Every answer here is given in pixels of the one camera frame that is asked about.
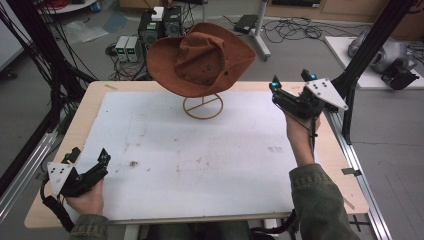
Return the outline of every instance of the hat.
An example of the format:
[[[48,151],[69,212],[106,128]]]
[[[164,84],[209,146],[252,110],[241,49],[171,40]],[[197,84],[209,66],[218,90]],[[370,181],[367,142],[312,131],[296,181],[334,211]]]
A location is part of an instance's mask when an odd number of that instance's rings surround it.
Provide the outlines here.
[[[156,41],[147,69],[160,85],[183,97],[229,89],[255,60],[253,49],[225,28],[198,23],[183,37]]]

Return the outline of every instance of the green jacket sleeve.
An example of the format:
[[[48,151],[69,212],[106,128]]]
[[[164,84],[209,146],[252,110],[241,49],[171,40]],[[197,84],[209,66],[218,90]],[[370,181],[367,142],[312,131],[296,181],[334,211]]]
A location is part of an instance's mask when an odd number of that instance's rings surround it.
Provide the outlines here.
[[[70,240],[106,240],[109,220],[99,215],[82,215],[71,231]]]
[[[343,197],[321,165],[290,172],[292,198],[302,239],[359,239],[352,231]]]

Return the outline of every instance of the person's right hand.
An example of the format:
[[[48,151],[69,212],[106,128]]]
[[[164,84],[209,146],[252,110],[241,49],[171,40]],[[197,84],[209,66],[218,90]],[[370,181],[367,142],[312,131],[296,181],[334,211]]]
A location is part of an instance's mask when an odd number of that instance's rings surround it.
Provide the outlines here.
[[[80,215],[103,215],[103,181],[100,180],[89,192],[79,197],[67,197],[66,202]]]
[[[297,165],[303,166],[315,163],[309,136],[311,119],[299,119],[286,112],[284,112],[284,114],[287,122],[287,138],[289,139],[290,145],[293,149]],[[315,122],[315,131],[318,130],[320,125],[321,121],[318,117]]]

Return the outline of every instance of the hat brim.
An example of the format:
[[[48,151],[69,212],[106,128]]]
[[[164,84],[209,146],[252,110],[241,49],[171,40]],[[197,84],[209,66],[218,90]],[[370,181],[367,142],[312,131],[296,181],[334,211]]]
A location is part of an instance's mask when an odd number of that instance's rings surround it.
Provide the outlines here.
[[[147,68],[153,79],[169,91],[189,98],[204,97],[227,90],[234,85],[256,57],[250,46],[222,27],[199,23],[192,28],[190,33],[195,31],[224,39],[226,48],[229,49],[227,58],[231,65],[228,72],[226,75],[221,73],[210,86],[191,83],[176,74],[175,62],[184,37],[159,39],[150,47],[147,54]]]

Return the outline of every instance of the person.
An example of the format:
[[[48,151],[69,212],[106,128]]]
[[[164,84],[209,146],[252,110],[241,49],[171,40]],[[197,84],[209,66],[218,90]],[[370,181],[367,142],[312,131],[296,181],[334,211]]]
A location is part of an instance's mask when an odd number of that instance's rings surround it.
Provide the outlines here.
[[[285,114],[287,137],[298,166],[289,175],[302,239],[359,239],[350,227],[338,187],[322,167],[315,163],[309,130],[306,128],[311,120],[302,121]],[[107,239],[109,221],[102,215],[102,187],[103,180],[78,198],[66,198],[67,203],[81,215],[70,233],[71,240]]]

